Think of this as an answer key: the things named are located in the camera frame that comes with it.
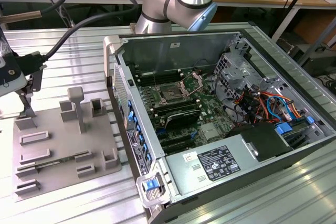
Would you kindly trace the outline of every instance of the motherboard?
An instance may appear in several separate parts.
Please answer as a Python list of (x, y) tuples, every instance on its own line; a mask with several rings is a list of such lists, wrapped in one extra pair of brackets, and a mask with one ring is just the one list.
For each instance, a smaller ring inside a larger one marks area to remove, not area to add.
[(184, 69), (138, 78), (143, 104), (167, 155), (221, 140), (234, 127), (207, 75)]

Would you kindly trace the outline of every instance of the power supply label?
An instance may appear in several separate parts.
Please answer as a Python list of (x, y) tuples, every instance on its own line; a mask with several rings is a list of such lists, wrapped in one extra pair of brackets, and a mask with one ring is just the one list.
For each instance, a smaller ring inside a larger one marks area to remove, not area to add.
[(239, 165), (226, 145), (197, 155), (211, 181), (240, 171)]
[(148, 169), (146, 166), (145, 161), (143, 160), (141, 145), (136, 140), (137, 137), (134, 133), (134, 130), (127, 131), (128, 139), (130, 140), (132, 151), (136, 160), (136, 163), (138, 164), (139, 172), (141, 175), (145, 175), (148, 173)]

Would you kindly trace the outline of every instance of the sticker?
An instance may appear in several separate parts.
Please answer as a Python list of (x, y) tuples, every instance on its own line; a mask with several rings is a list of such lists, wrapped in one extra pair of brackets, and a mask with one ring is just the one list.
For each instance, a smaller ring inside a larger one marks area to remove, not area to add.
[(187, 163), (191, 160), (197, 159), (197, 152), (189, 152), (189, 153), (183, 154), (182, 156), (184, 158), (184, 161)]
[(170, 48), (177, 48), (177, 47), (180, 47), (180, 44), (181, 44), (181, 43), (171, 43), (171, 44), (170, 44)]
[(197, 155), (211, 181), (240, 171), (239, 165), (226, 145)]
[(141, 175), (146, 175), (148, 173), (148, 168), (145, 160), (143, 159), (141, 146), (138, 144), (136, 140), (137, 137), (135, 136), (134, 130), (127, 131), (127, 135), (132, 146), (135, 161), (138, 164), (139, 172), (141, 173)]

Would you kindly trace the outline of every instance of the wire bundle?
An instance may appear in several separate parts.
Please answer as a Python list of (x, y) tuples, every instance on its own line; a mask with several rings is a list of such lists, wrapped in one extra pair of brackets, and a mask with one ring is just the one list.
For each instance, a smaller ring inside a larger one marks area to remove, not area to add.
[(280, 106), (280, 104), (278, 104), (279, 102), (282, 103), (282, 105), (285, 107), (292, 120), (301, 118), (301, 115), (295, 108), (294, 103), (289, 98), (284, 97), (281, 94), (274, 94), (267, 91), (263, 91), (258, 94), (259, 95), (255, 96), (253, 95), (253, 91), (243, 91), (242, 95), (234, 102), (236, 106), (241, 105), (249, 107), (248, 111), (245, 111), (250, 115), (251, 123), (257, 123), (261, 121), (268, 123), (279, 123), (287, 121), (276, 113), (276, 108)]
[(319, 79), (322, 82), (322, 85), (329, 89), (331, 93), (336, 95), (336, 80), (332, 79), (330, 75), (327, 75), (327, 77), (315, 77), (316, 79)]

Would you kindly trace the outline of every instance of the blue tab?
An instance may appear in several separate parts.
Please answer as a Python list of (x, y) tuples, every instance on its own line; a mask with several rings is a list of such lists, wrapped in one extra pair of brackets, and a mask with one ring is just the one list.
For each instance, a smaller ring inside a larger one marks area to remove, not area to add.
[(130, 114), (128, 115), (128, 121), (131, 122), (134, 117), (134, 112), (131, 111)]
[(281, 123), (277, 126), (276, 130), (280, 133), (280, 134), (284, 134), (286, 132), (289, 132), (292, 130), (292, 127), (289, 126), (288, 123)]
[(314, 118), (312, 118), (311, 116), (308, 116), (306, 119), (309, 124), (313, 124), (315, 122)]
[(147, 154), (147, 161), (148, 161), (148, 163), (149, 164), (151, 164), (152, 163), (152, 157), (151, 157), (151, 154)]
[(152, 179), (152, 180), (148, 180), (145, 184), (144, 184), (145, 190), (146, 191), (151, 191), (154, 189), (157, 189), (160, 187), (159, 182), (157, 179)]
[(143, 137), (142, 134), (139, 135), (139, 140), (140, 140), (140, 144), (143, 145), (145, 142), (145, 138)]
[(146, 144), (143, 145), (142, 152), (145, 153), (145, 154), (148, 152), (148, 147), (147, 147)]

